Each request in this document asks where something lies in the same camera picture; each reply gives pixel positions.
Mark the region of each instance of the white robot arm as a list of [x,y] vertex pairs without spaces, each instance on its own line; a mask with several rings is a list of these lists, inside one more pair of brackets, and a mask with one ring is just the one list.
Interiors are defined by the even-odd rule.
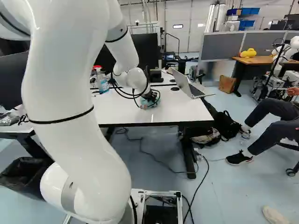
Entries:
[[131,213],[130,174],[97,125],[88,82],[106,41],[119,84],[139,91],[147,86],[117,0],[0,3],[0,36],[31,39],[22,100],[56,161],[41,181],[44,199],[89,224],[119,223],[125,211]]
[[[275,57],[273,60],[275,61],[277,59],[278,53],[280,52],[282,46],[277,47],[272,51],[272,55]],[[290,44],[286,44],[284,47],[284,51],[281,55],[281,57],[278,59],[278,63],[275,67],[275,70],[281,70],[281,65],[280,63],[286,62],[291,59],[291,57],[299,52],[299,36],[295,36],[291,39]]]

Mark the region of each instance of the chair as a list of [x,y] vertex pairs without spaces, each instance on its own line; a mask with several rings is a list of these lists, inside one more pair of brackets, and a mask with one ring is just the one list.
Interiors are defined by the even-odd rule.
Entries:
[[[281,147],[284,147],[284,148],[299,151],[299,146],[289,145],[289,144],[282,143],[282,142],[278,143],[278,145]],[[289,169],[286,169],[285,171],[288,176],[295,176],[296,173],[298,173],[298,171],[299,171],[299,162],[295,165],[295,167],[293,169],[289,168]]]

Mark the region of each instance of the black sneaker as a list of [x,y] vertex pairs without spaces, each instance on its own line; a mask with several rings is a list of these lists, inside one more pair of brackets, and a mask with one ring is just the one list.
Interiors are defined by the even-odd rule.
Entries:
[[239,166],[241,163],[253,161],[253,157],[244,156],[242,152],[243,150],[240,150],[239,153],[226,157],[226,162],[233,166]]

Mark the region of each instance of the backpack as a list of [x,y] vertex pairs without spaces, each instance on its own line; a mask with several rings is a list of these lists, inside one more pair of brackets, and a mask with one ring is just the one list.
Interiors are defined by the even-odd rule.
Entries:
[[215,115],[214,126],[226,139],[222,139],[223,141],[228,141],[235,137],[241,128],[241,125],[230,117],[228,111],[218,112]]
[[197,143],[200,148],[203,148],[204,146],[212,146],[217,144],[221,140],[221,135],[217,129],[212,127],[212,133],[198,137],[192,137],[191,140]]

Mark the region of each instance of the silver laptop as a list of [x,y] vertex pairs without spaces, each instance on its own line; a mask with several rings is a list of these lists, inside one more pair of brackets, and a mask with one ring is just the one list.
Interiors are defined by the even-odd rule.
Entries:
[[172,74],[176,80],[178,88],[180,88],[187,96],[192,99],[197,99],[201,97],[211,96],[214,94],[210,94],[205,90],[205,87],[199,83],[196,83],[196,87],[193,84],[188,83],[187,76],[183,75],[177,70],[171,68]]

